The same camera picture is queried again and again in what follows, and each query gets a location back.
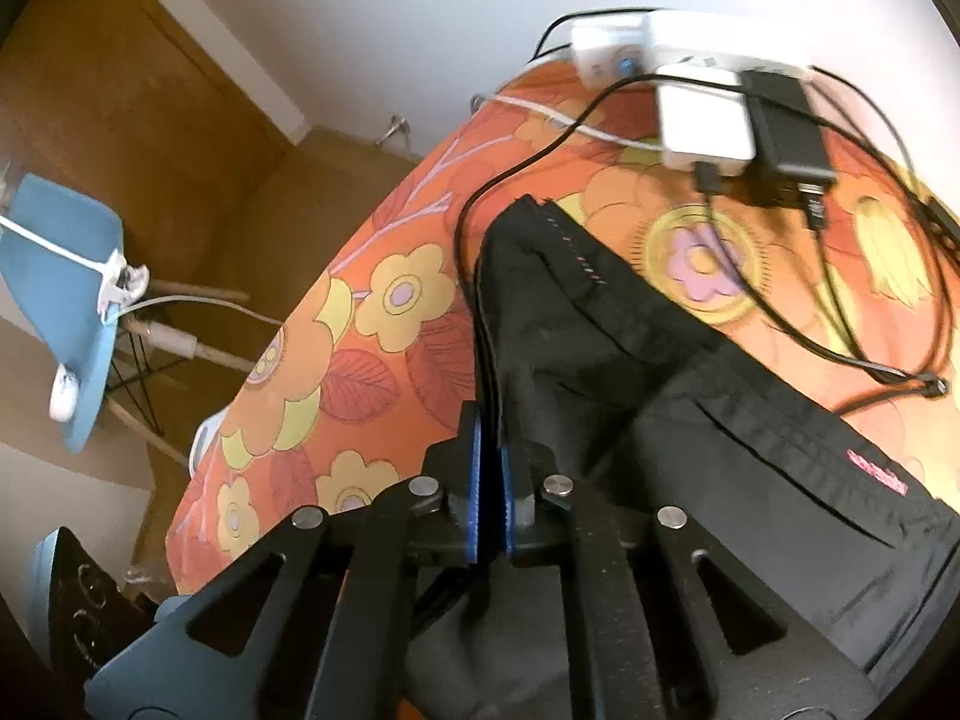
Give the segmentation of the black pants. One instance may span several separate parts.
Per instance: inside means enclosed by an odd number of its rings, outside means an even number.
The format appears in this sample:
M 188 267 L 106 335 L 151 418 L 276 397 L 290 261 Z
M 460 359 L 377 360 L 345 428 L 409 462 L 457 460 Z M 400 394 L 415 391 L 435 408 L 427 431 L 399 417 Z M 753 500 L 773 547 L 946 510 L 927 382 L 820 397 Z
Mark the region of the black pants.
M 958 518 L 551 203 L 478 262 L 501 450 L 617 509 L 664 718 L 952 718 Z M 560 573 L 505 557 L 410 645 L 428 718 L 571 715 Z

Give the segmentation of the orange floral bed sheet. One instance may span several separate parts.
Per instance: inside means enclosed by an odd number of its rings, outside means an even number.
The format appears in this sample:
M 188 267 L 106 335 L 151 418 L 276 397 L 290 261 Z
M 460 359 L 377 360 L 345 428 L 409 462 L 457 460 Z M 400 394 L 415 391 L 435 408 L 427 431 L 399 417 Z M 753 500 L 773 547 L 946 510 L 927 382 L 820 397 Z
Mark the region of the orange floral bed sheet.
M 473 392 L 469 311 L 451 238 L 519 195 L 560 205 L 692 316 L 726 333 L 946 502 L 958 497 L 958 401 L 897 398 L 858 410 L 861 372 L 809 344 L 846 337 L 912 371 L 931 348 L 958 372 L 958 330 L 935 318 L 939 283 L 900 187 L 838 135 L 827 229 L 750 205 L 742 187 L 704 205 L 659 154 L 651 89 L 599 98 L 553 64 L 509 83 L 359 225 L 252 367 L 166 535 L 174 585 L 195 592 L 304 504 L 348 511 L 418 472 Z

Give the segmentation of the white clip-on desk lamp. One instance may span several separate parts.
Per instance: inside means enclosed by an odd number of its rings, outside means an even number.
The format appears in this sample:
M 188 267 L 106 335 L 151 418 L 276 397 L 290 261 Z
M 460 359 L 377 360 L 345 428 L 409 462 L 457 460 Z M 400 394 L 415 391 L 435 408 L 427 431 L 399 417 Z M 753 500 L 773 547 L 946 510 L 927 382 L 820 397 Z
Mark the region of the white clip-on desk lamp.
M 103 323 L 143 298 L 149 285 L 148 266 L 128 263 L 116 211 L 32 172 L 2 213 L 2 263 L 23 275 L 54 263 L 91 273 L 91 300 Z

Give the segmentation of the white power adapter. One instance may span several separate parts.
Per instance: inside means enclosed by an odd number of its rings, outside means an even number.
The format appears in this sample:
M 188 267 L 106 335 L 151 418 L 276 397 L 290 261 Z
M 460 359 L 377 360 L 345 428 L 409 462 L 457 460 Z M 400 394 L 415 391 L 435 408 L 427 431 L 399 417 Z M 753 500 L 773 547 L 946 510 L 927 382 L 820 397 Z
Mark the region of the white power adapter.
M 656 89 L 662 164 L 693 172 L 698 163 L 737 177 L 755 158 L 747 103 L 734 91 L 665 83 Z

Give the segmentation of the blue chair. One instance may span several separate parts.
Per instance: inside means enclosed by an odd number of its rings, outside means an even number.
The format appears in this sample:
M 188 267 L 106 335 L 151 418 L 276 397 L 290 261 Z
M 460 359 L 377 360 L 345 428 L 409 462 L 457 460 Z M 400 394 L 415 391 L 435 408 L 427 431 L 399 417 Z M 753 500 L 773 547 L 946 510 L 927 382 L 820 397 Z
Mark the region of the blue chair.
M 8 217 L 92 262 L 124 249 L 116 211 L 34 174 L 21 179 Z M 101 410 L 117 338 L 116 325 L 99 317 L 101 275 L 11 231 L 2 232 L 2 275 L 55 362 L 78 379 L 75 413 L 60 426 L 67 449 L 78 454 Z

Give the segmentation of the black power adapter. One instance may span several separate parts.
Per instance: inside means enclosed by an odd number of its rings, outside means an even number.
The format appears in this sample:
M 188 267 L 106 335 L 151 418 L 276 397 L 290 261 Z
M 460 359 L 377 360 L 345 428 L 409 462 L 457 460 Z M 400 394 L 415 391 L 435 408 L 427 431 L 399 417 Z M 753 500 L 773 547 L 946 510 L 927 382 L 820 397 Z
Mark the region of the black power adapter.
M 745 169 L 748 200 L 796 210 L 822 202 L 836 172 L 800 81 L 761 70 L 743 71 L 740 81 L 755 145 Z

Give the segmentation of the white power strip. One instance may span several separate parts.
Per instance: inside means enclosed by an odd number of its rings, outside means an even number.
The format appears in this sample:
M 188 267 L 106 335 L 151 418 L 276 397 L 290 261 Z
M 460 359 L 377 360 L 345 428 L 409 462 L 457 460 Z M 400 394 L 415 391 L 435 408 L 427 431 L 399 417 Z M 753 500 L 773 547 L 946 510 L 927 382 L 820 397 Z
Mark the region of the white power strip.
M 794 78 L 804 78 L 812 65 L 804 50 L 766 21 L 688 10 L 578 18 L 569 30 L 569 58 L 589 89 L 624 76 L 672 73 L 685 62 L 734 73 L 777 71 Z

